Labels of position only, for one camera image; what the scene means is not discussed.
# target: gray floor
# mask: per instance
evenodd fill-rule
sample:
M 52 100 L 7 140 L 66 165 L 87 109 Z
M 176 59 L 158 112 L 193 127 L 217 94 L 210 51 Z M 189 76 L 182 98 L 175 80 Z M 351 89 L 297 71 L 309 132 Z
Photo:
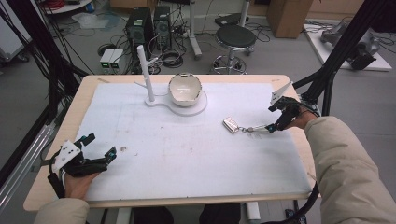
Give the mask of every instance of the gray floor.
M 97 49 L 100 45 L 110 42 L 114 35 L 122 35 L 125 21 L 118 17 L 103 14 L 111 19 L 111 28 L 105 30 L 78 30 L 76 24 L 66 25 L 71 22 L 70 16 L 65 13 L 60 16 L 59 22 L 64 27 L 71 28 L 74 32 L 67 34 L 66 39 L 80 55 L 82 60 L 95 74 L 102 74 L 99 64 L 100 56 Z M 214 33 L 218 26 L 214 23 L 216 15 L 209 15 L 205 22 L 205 30 Z M 205 19 L 196 20 L 196 31 L 203 30 Z M 249 22 L 266 25 L 265 18 L 251 17 Z M 248 74 L 283 74 L 293 81 L 300 80 L 316 72 L 321 63 L 310 45 L 305 34 L 297 39 L 274 38 L 269 31 L 264 32 L 270 36 L 270 42 L 258 41 L 255 52 L 250 56 L 238 54 L 247 63 Z M 201 46 L 203 57 L 195 61 L 191 46 L 183 56 L 184 63 L 177 69 L 162 67 L 161 74 L 177 74 L 191 72 L 194 74 L 211 74 L 209 71 L 213 60 L 226 53 L 219 47 L 210 35 L 198 35 L 197 40 Z M 379 51 L 380 55 L 392 66 L 396 67 L 396 56 L 385 49 Z M 71 53 L 73 62 L 78 67 L 85 69 L 85 65 Z M 12 61 L 5 68 L 1 68 L 0 75 L 0 148 L 2 156 L 0 165 L 3 166 L 7 158 L 19 144 L 21 139 L 33 125 L 35 119 L 46 106 L 48 99 L 48 82 L 39 73 L 33 61 L 22 63 Z M 396 198 L 396 103 L 391 98 L 396 95 L 396 70 L 390 72 L 351 71 L 341 69 L 337 73 L 333 87 L 331 115 L 343 120 L 359 137 L 370 156 L 380 170 L 380 176 L 390 194 Z M 307 87 L 298 90 L 302 93 Z M 32 223 L 35 214 L 23 211 L 23 201 L 35 178 L 35 172 L 29 173 L 18 187 L 14 197 L 9 202 L 5 211 L 0 215 L 0 223 Z M 320 200 L 307 214 L 308 222 L 320 223 Z M 291 207 L 291 202 L 260 202 L 262 221 L 274 220 L 281 217 L 285 208 Z M 202 206 L 174 206 L 171 210 L 176 223 L 198 223 L 197 218 Z M 92 209 L 89 214 L 91 223 L 99 223 L 102 209 Z M 115 223 L 116 209 L 110 209 L 106 223 Z M 241 223 L 248 223 L 245 218 Z

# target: wooden table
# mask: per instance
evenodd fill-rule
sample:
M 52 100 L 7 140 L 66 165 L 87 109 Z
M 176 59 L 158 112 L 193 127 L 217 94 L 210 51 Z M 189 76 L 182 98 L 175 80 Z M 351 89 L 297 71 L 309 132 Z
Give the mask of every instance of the wooden table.
M 287 84 L 290 80 L 286 76 L 280 75 L 246 75 L 246 76 L 212 76 L 197 75 L 202 83 L 270 83 L 274 90 Z M 152 83 L 167 83 L 171 76 L 158 75 L 151 76 Z M 84 115 L 90 106 L 96 86 L 100 83 L 134 83 L 135 81 L 144 83 L 142 76 L 89 76 L 85 77 L 78 89 L 65 118 L 64 122 L 57 133 L 53 144 L 47 155 L 49 159 L 61 146 L 65 139 L 74 140 L 77 136 L 78 128 L 83 121 Z M 289 88 L 285 94 L 290 97 L 297 97 L 293 88 Z M 309 144 L 306 141 L 304 131 L 296 128 L 290 129 L 293 140 L 297 146 L 300 158 L 306 170 L 308 180 L 313 187 L 315 184 L 315 168 L 312 159 L 312 153 Z M 27 211 L 37 211 L 42 205 L 55 199 L 55 193 L 52 186 L 47 180 L 48 167 L 42 167 L 37 178 L 24 202 L 24 209 Z M 265 197 L 252 195 L 250 197 L 210 197 L 210 198 L 191 198 L 188 200 L 178 201 L 176 199 L 156 200 L 137 200 L 137 201 L 119 201 L 119 202 L 99 202 L 90 203 L 91 207 L 130 207 L 130 206 L 150 206 L 150 205 L 169 205 L 169 204 L 199 204 L 199 203 L 230 203 L 230 202 L 254 202 L 263 200 L 292 200 L 303 199 L 308 195 L 268 195 Z

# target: stool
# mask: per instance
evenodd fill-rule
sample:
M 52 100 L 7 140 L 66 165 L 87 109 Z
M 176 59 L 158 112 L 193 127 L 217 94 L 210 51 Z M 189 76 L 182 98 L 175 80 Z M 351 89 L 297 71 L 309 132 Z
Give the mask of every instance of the stool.
M 256 43 L 256 36 L 245 27 L 226 25 L 218 29 L 216 40 L 219 45 L 230 51 L 228 55 L 222 55 L 216 58 L 213 62 L 214 71 L 218 74 L 246 74 L 247 66 L 245 62 L 234 55 L 236 51 L 250 53 Z

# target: bowl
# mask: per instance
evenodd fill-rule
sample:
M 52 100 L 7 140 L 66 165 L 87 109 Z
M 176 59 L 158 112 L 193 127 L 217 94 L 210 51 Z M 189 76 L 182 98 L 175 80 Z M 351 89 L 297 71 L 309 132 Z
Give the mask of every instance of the bowl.
M 191 73 L 180 73 L 169 81 L 169 93 L 176 105 L 191 106 L 198 102 L 202 85 L 198 77 Z

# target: beige sleeve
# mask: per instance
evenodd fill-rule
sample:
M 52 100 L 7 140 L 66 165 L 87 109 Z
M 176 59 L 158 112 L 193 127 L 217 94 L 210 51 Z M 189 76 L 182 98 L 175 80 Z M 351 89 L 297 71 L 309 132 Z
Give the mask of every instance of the beige sleeve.
M 40 208 L 35 224 L 85 224 L 89 210 L 80 199 L 59 199 Z
M 305 134 L 312 149 L 322 204 L 322 223 L 396 223 L 396 203 L 378 168 L 341 120 L 311 120 Z

